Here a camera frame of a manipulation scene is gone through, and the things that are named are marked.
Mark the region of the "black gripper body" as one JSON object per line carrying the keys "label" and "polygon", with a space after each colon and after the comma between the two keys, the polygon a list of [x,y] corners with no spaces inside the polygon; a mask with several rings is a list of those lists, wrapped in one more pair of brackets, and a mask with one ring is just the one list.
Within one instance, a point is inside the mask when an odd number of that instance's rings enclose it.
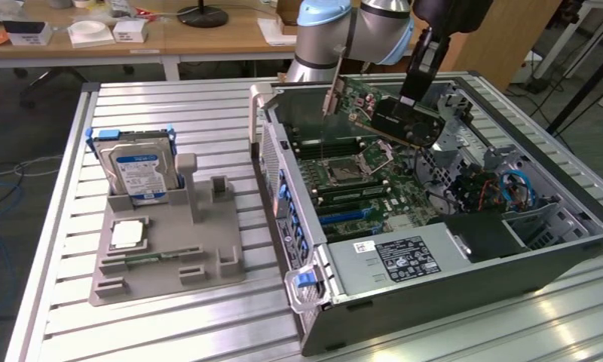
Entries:
{"label": "black gripper body", "polygon": [[493,0],[415,0],[413,13],[429,24],[437,35],[471,33],[482,25],[493,2]]}

